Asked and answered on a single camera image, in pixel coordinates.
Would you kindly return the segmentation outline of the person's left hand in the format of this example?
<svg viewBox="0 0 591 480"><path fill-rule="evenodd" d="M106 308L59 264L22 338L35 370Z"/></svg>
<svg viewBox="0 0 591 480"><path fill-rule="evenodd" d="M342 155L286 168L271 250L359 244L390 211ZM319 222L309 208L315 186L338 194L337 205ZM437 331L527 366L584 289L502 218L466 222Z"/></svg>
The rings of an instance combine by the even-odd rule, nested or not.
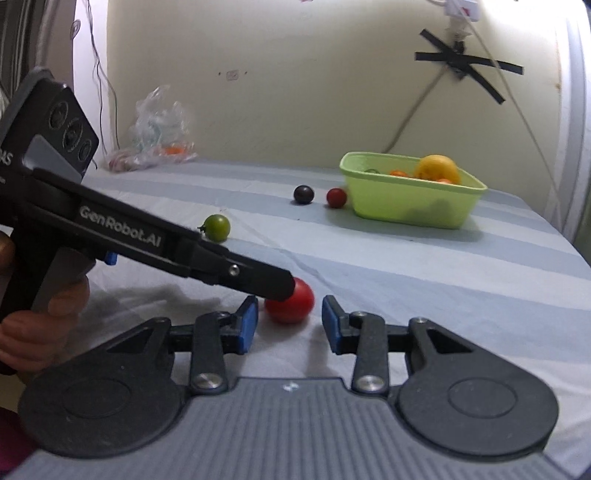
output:
<svg viewBox="0 0 591 480"><path fill-rule="evenodd" d="M94 266L76 252L1 235L1 372L37 373L52 365L89 299Z"/></svg>

